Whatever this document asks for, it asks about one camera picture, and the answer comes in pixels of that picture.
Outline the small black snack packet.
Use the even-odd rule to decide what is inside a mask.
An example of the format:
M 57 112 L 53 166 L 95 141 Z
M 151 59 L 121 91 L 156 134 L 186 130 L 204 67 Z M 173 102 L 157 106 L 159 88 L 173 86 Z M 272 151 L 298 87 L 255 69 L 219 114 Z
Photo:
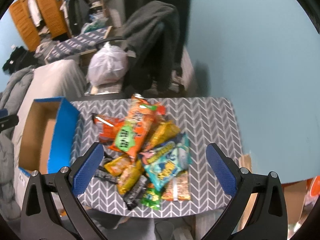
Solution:
M 123 201 L 129 211 L 133 210 L 138 206 L 138 202 L 142 198 L 144 192 L 146 191 L 148 185 L 148 178 L 141 175 L 139 180 L 135 183 L 132 189 L 130 189 L 123 196 Z

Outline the orange peanut snack bag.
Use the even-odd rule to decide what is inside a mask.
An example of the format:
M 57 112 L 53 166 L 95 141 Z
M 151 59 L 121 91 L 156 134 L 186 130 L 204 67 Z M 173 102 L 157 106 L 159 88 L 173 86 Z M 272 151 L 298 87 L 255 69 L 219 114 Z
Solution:
M 189 173 L 182 171 L 165 185 L 162 199 L 167 201 L 190 200 Z

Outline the orange black octopus snack bag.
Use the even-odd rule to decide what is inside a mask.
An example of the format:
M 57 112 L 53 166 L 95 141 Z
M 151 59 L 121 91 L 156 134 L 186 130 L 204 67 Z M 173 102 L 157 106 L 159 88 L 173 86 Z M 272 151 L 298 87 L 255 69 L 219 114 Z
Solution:
M 121 126 L 124 124 L 124 119 L 96 113 L 92 113 L 92 121 L 98 129 L 99 142 L 102 144 L 113 142 Z

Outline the orange green long snack bag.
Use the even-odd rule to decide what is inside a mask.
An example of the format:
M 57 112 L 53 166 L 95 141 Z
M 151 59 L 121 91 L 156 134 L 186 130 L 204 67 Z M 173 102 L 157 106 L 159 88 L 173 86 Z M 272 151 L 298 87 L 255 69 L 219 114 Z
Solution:
M 164 114 L 164 106 L 159 103 L 152 105 L 140 94 L 134 94 L 127 116 L 120 126 L 115 140 L 108 148 L 126 153 L 131 161 L 135 162 L 152 124 L 157 117 Z

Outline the teal cartoon snack bag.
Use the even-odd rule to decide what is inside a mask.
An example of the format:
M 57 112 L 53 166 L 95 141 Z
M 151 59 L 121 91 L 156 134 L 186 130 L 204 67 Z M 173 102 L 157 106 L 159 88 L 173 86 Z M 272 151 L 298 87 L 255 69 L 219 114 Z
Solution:
M 144 170 L 157 191 L 191 164 L 190 142 L 186 133 L 139 153 Z

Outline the yellow snack bag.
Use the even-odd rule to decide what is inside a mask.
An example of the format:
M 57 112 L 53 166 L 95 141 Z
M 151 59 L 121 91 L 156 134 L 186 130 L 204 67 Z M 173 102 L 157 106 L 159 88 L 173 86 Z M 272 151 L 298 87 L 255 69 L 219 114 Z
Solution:
M 172 121 L 161 121 L 153 125 L 146 136 L 142 150 L 150 150 L 180 133 L 180 128 Z

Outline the yellow long cracker bag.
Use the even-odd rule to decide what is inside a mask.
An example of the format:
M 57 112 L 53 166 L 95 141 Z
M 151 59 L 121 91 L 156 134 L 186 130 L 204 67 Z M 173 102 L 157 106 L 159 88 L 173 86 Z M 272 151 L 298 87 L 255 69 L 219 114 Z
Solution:
M 106 163 L 103 167 L 112 176 L 117 179 L 117 189 L 120 195 L 129 192 L 140 176 L 144 172 L 144 168 L 140 160 L 132 162 L 127 154 L 123 154 L 116 159 Z

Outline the grey comforter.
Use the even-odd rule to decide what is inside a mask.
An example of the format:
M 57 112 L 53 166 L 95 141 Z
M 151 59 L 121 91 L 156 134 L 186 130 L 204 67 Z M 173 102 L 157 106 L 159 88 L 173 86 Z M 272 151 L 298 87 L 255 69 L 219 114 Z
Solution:
M 9 115 L 17 114 L 33 78 L 32 66 L 12 74 L 1 92 L 1 110 L 6 109 Z M 1 215 L 5 220 L 15 220 L 21 215 L 14 190 L 14 129 L 1 132 Z

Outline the blue cardboard box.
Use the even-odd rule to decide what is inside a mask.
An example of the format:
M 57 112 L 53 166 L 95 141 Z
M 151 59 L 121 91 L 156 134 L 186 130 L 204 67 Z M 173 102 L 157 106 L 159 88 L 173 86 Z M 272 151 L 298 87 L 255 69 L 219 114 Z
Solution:
M 18 168 L 56 173 L 69 166 L 80 112 L 64 97 L 35 99 L 31 104 L 19 151 Z

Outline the black clothes pile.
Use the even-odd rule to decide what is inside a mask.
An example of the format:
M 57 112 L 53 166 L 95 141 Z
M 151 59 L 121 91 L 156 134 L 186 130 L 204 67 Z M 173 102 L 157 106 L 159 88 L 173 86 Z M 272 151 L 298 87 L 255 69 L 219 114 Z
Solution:
M 34 54 L 34 52 L 26 50 L 23 46 L 16 47 L 3 65 L 3 72 L 11 75 L 23 68 L 38 65 L 38 60 L 34 57 Z

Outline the bed with grey sheet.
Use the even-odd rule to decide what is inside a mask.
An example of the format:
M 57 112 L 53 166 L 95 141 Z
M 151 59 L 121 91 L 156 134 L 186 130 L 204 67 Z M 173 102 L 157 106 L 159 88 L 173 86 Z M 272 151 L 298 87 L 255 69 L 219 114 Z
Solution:
M 68 101 L 84 95 L 86 78 L 75 60 L 60 60 L 36 68 L 34 78 L 27 90 L 17 113 L 19 123 L 15 127 L 12 143 L 14 145 L 14 189 L 15 199 L 21 207 L 28 178 L 18 169 L 18 159 L 22 134 L 31 104 L 35 99 L 65 97 Z

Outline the white plastic bag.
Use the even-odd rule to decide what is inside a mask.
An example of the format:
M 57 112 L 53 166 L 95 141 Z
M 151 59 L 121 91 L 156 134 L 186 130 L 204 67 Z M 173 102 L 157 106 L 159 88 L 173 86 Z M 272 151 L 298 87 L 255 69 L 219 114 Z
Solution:
M 107 42 L 92 56 L 87 79 L 93 86 L 115 83 L 125 76 L 128 69 L 127 52 Z

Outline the black office chair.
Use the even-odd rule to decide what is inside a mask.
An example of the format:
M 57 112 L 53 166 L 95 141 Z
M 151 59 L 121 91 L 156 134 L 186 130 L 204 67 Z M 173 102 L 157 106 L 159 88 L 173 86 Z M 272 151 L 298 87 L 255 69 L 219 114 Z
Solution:
M 185 88 L 181 81 L 172 78 L 176 66 L 171 59 L 169 49 L 171 33 L 164 22 L 156 23 L 154 29 L 143 40 L 143 48 L 134 48 L 125 36 L 103 39 L 95 45 L 101 49 L 107 42 L 119 42 L 127 52 L 128 71 L 123 77 L 121 94 L 125 98 L 134 93 L 147 98 L 174 98 L 184 95 Z

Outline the dark grey fleece blanket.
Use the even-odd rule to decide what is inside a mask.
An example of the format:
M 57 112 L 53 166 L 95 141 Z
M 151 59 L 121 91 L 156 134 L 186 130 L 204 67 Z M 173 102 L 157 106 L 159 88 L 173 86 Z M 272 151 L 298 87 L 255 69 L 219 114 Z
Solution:
M 147 90 L 153 82 L 160 93 L 168 90 L 179 36 L 179 14 L 172 4 L 151 1 L 130 16 L 123 38 L 136 54 L 127 75 L 135 90 Z

